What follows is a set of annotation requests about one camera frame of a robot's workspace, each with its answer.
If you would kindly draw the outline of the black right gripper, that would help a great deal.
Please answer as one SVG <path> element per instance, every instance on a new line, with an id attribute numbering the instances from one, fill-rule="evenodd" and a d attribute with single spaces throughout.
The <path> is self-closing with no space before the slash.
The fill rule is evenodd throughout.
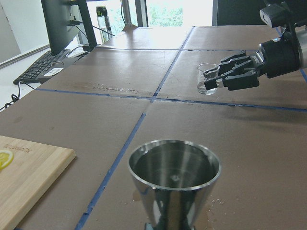
<path id="1" fill-rule="evenodd" d="M 257 51 L 261 64 L 256 64 L 244 50 L 221 59 L 218 67 L 203 73 L 207 90 L 226 87 L 229 91 L 258 87 L 259 76 L 274 78 L 299 70 L 302 67 L 300 45 L 294 32 L 285 31 L 277 40 L 261 43 Z"/>

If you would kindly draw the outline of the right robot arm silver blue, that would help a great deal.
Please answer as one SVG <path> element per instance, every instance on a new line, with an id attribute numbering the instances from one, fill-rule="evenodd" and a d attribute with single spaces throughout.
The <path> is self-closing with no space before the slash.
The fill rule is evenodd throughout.
<path id="1" fill-rule="evenodd" d="M 287 25 L 280 37 L 259 44 L 256 53 L 245 50 L 221 59 L 217 73 L 203 73 L 206 90 L 226 87 L 230 91 L 258 87 L 259 77 L 271 79 L 307 67 L 307 29 Z"/>

